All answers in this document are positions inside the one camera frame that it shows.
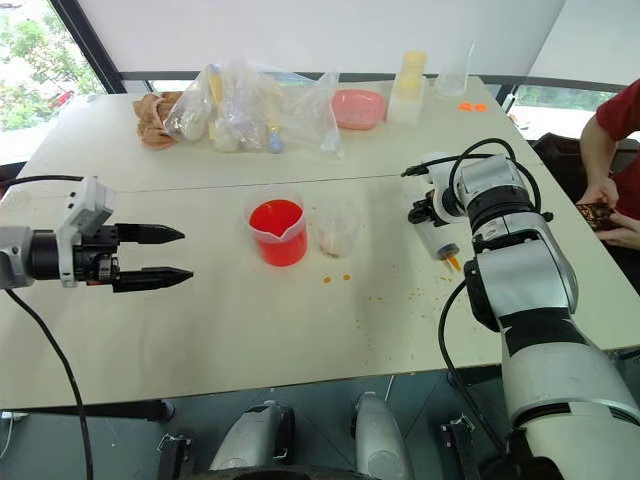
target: tree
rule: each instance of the tree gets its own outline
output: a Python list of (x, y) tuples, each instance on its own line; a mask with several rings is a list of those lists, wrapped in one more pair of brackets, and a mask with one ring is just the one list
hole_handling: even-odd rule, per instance
[(0, 125), (3, 130), (28, 128), (55, 115), (56, 99), (68, 92), (104, 93), (91, 67), (58, 16), (49, 11), (40, 21), (10, 25), (5, 17), (0, 42), (8, 53), (6, 64), (16, 59), (31, 69), (30, 82), (0, 83)]

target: pink container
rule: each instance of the pink container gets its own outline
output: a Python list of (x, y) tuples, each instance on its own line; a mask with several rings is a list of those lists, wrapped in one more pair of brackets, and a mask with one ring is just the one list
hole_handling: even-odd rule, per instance
[(384, 116), (384, 97), (369, 90), (338, 90), (331, 101), (340, 128), (370, 130)]

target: plastic bag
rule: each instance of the plastic bag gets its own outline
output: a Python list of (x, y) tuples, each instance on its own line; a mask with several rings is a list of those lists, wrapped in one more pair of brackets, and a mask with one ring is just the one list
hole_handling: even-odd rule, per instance
[(208, 65), (165, 120), (178, 141), (209, 139), (218, 151), (280, 153), (306, 147), (340, 153), (331, 108), (338, 73), (318, 81), (244, 61)]

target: person's arm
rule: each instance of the person's arm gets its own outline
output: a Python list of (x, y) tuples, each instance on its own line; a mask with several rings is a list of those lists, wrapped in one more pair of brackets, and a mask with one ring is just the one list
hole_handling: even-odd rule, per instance
[(580, 153), (587, 173), (587, 189), (578, 203), (604, 202), (615, 208), (618, 189), (609, 178), (609, 168), (617, 145), (618, 142), (600, 126), (596, 116), (591, 117), (580, 136)]

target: red shirt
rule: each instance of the red shirt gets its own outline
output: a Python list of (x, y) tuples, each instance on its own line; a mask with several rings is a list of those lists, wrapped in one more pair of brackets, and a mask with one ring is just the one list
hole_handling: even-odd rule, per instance
[[(600, 105), (596, 120), (615, 141), (640, 130), (640, 80)], [(624, 170), (611, 178), (616, 182), (620, 195), (616, 210), (640, 220), (640, 153)]]

